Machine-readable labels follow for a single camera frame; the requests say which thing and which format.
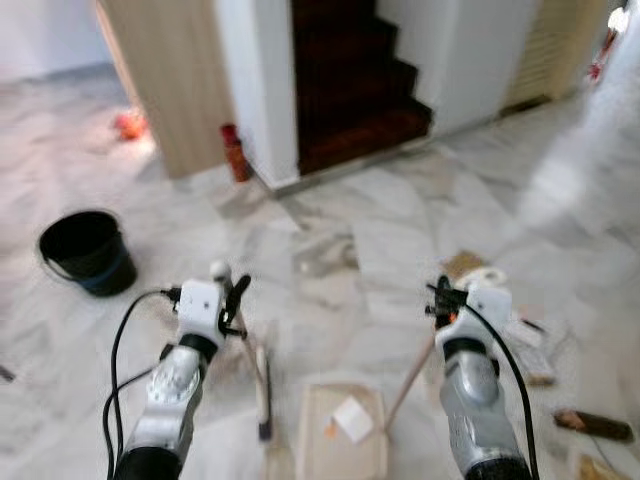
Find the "white printed carton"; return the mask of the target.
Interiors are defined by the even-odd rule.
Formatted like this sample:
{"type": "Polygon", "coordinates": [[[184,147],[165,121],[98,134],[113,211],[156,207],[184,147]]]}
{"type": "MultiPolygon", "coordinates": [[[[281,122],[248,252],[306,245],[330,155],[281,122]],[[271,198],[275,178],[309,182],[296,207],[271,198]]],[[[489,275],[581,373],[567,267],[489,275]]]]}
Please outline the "white printed carton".
{"type": "Polygon", "coordinates": [[[530,387],[553,387],[557,383],[557,375],[543,349],[544,330],[525,320],[515,319],[504,326],[503,333],[524,372],[526,384],[530,387]]]}

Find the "beige louvred door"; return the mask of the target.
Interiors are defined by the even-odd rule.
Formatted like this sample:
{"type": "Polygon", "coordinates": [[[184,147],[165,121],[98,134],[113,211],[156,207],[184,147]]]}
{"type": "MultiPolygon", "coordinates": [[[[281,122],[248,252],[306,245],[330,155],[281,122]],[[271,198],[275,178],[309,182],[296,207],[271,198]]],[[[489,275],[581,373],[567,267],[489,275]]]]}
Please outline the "beige louvred door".
{"type": "Polygon", "coordinates": [[[562,99],[580,82],[612,0],[539,0],[500,113],[562,99]]]}

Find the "beige long-handled dustpan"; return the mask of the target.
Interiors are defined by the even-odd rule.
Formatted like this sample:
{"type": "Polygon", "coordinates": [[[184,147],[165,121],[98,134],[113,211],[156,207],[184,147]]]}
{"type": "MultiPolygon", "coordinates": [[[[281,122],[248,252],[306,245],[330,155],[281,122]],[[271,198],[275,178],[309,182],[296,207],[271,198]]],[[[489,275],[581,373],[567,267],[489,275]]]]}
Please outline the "beige long-handled dustpan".
{"type": "MultiPolygon", "coordinates": [[[[471,284],[503,287],[488,280],[458,285],[451,282],[451,287],[467,294],[471,284]]],[[[500,384],[500,361],[512,364],[515,357],[500,335],[494,338],[468,337],[460,324],[439,332],[434,328],[430,346],[420,353],[412,369],[413,374],[419,374],[431,353],[442,358],[440,406],[447,420],[452,457],[463,480],[462,468],[467,468],[461,465],[463,458],[476,461],[489,454],[515,456],[516,447],[520,449],[500,384]]],[[[364,384],[308,385],[302,401],[297,480],[385,480],[390,454],[388,430],[397,411],[388,410],[378,390],[364,384]],[[330,420],[335,407],[351,396],[364,404],[374,419],[372,433],[360,444],[349,442],[330,420]]]]}

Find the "light wooden panel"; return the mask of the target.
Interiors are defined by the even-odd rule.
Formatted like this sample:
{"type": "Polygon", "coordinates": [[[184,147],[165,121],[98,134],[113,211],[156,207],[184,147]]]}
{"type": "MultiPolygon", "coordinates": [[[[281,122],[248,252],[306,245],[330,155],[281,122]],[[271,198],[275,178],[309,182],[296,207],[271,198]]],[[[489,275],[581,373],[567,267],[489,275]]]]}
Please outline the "light wooden panel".
{"type": "Polygon", "coordinates": [[[116,73],[170,178],[227,165],[233,109],[215,0],[92,0],[116,73]]]}

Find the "dark brown bar wrapper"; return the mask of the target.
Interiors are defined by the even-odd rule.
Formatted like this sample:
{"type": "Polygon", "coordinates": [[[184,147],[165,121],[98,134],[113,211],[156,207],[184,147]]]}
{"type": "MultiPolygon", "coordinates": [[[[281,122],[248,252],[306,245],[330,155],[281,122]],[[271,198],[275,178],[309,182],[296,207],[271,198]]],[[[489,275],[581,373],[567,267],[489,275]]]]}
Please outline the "dark brown bar wrapper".
{"type": "Polygon", "coordinates": [[[636,440],[634,430],[627,422],[611,417],[596,415],[571,408],[561,408],[552,413],[553,421],[558,428],[563,428],[596,438],[611,440],[622,444],[631,444],[636,440]]]}

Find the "white paper piece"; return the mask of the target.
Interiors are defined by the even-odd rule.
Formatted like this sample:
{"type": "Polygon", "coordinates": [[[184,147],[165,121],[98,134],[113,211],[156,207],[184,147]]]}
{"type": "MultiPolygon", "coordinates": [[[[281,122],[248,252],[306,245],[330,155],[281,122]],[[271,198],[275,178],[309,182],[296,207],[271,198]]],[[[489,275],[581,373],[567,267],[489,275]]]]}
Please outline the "white paper piece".
{"type": "Polygon", "coordinates": [[[352,444],[364,442],[374,429],[374,419],[364,404],[351,396],[340,402],[330,416],[332,425],[342,431],[352,444]]]}

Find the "brown cardboard piece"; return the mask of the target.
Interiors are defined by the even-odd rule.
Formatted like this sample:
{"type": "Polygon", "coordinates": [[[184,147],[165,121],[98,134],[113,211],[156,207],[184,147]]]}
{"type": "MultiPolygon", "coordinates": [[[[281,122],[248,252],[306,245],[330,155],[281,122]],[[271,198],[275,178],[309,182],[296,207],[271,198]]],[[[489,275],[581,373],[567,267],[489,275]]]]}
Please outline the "brown cardboard piece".
{"type": "Polygon", "coordinates": [[[454,284],[461,283],[463,278],[477,269],[488,268],[489,262],[470,250],[461,250],[445,259],[440,268],[442,274],[448,276],[454,284]]]}

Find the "orange round object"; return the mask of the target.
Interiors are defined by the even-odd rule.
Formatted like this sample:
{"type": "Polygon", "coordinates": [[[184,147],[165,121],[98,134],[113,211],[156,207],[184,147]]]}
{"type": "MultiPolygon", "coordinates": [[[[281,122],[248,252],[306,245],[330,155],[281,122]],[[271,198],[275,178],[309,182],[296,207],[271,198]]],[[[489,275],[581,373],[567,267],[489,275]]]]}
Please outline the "orange round object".
{"type": "Polygon", "coordinates": [[[145,111],[141,108],[120,111],[111,120],[111,128],[115,131],[116,140],[120,142],[140,140],[148,133],[145,111]]]}

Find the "black bucket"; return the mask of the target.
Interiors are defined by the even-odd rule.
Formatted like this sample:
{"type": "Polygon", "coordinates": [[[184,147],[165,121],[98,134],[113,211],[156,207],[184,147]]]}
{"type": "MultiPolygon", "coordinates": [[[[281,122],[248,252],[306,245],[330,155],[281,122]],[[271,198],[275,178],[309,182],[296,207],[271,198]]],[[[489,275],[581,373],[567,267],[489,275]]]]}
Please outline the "black bucket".
{"type": "Polygon", "coordinates": [[[52,275],[93,297],[128,291],[137,279],[116,216],[105,210],[72,212],[38,237],[38,253],[52,275]]]}

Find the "dark wooden staircase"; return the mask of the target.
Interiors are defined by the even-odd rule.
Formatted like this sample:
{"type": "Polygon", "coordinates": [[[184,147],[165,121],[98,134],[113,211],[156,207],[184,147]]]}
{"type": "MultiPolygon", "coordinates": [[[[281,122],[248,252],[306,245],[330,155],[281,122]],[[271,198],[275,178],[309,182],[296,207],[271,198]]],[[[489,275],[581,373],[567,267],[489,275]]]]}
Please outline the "dark wooden staircase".
{"type": "Polygon", "coordinates": [[[396,55],[378,0],[291,0],[291,19],[301,175],[428,136],[419,69],[396,55]]]}

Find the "beige broom with purple bristles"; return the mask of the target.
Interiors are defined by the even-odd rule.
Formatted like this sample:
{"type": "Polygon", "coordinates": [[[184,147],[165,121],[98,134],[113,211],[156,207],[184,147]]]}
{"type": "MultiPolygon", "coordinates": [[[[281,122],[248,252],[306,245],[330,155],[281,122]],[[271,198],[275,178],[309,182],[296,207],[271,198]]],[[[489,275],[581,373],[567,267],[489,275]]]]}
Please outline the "beige broom with purple bristles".
{"type": "MultiPolygon", "coordinates": [[[[221,284],[221,288],[225,291],[224,305],[227,305],[227,294],[232,285],[241,275],[234,275],[232,268],[228,262],[215,261],[210,266],[210,276],[216,283],[221,284]]],[[[251,366],[253,381],[255,381],[257,408],[259,408],[259,440],[262,444],[269,445],[273,443],[275,436],[275,422],[273,415],[273,388],[270,384],[270,365],[268,362],[268,348],[261,342],[255,334],[251,332],[246,316],[241,312],[244,324],[247,326],[248,335],[246,338],[236,338],[241,340],[244,355],[246,355],[248,365],[251,366]]]]}

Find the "dark red bottle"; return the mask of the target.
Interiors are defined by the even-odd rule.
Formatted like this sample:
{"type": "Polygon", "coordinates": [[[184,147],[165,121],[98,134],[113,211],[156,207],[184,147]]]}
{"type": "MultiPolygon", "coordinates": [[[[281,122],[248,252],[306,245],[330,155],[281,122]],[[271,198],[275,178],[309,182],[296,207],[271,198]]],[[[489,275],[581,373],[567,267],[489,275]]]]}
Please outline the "dark red bottle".
{"type": "Polygon", "coordinates": [[[252,178],[252,170],[247,157],[244,156],[243,143],[239,138],[236,125],[230,123],[221,125],[220,134],[234,182],[247,182],[252,178]]]}

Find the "red white object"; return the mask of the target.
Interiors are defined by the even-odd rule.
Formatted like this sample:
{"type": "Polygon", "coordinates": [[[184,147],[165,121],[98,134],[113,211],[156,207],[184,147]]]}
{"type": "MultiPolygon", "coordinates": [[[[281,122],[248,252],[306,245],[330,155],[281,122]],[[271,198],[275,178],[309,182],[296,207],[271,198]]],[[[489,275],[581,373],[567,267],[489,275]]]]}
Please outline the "red white object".
{"type": "Polygon", "coordinates": [[[599,49],[595,51],[594,58],[588,68],[588,82],[598,84],[604,76],[604,69],[607,67],[609,56],[611,56],[614,46],[617,45],[618,37],[625,35],[628,24],[630,24],[631,0],[620,0],[620,3],[611,10],[607,20],[605,20],[605,32],[599,49]]]}

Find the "tan cardboard scrap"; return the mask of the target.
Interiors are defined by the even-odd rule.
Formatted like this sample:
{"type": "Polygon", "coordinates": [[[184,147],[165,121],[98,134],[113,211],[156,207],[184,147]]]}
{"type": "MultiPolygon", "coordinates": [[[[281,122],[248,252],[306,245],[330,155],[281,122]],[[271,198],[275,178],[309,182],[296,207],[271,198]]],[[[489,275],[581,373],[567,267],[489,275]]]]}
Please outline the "tan cardboard scrap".
{"type": "Polygon", "coordinates": [[[607,463],[591,457],[589,454],[580,454],[577,457],[575,467],[575,480],[627,480],[625,475],[614,471],[607,463]]]}

